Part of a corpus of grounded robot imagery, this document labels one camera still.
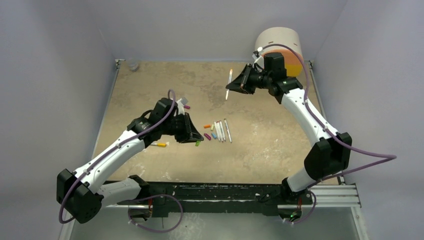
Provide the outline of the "magenta cap marker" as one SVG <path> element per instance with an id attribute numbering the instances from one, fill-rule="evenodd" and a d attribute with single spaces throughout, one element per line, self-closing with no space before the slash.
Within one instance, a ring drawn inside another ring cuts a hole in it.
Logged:
<path id="1" fill-rule="evenodd" d="M 229 142 L 232 143 L 233 140 L 232 140 L 231 132 L 230 132 L 230 129 L 229 129 L 228 121 L 227 121 L 226 118 L 224 118 L 224 125 L 225 125 L 225 129 L 226 129 L 226 132 L 227 132 L 227 135 L 228 135 Z"/>

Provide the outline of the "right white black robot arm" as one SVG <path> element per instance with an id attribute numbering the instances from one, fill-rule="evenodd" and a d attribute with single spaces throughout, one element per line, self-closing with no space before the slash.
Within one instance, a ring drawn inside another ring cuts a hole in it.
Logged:
<path id="1" fill-rule="evenodd" d="M 267 89 L 277 102 L 297 120 L 307 136 L 311 150 L 303 168 L 285 178 L 280 196 L 288 204 L 294 203 L 312 184 L 345 170 L 349 165 L 351 136 L 332 127 L 305 97 L 305 90 L 296 77 L 290 77 L 280 52 L 267 53 L 261 71 L 247 64 L 239 76 L 225 87 L 241 94 L 254 94 L 256 89 Z"/>

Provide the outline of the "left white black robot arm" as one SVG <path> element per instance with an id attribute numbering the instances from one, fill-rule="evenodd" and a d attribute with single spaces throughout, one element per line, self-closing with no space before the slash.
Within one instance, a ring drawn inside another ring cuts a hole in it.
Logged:
<path id="1" fill-rule="evenodd" d="M 105 182 L 124 163 L 163 135 L 173 136 L 181 144 L 203 141 L 204 137 L 185 112 L 187 102 L 185 97 L 161 98 L 153 109 L 133 119 L 118 139 L 97 157 L 74 171 L 62 170 L 56 180 L 60 223 L 67 223 L 63 219 L 64 211 L 71 214 L 71 220 L 83 224 L 106 206 L 126 200 L 138 205 L 146 203 L 149 191 L 140 177 L 130 176 L 109 186 Z"/>

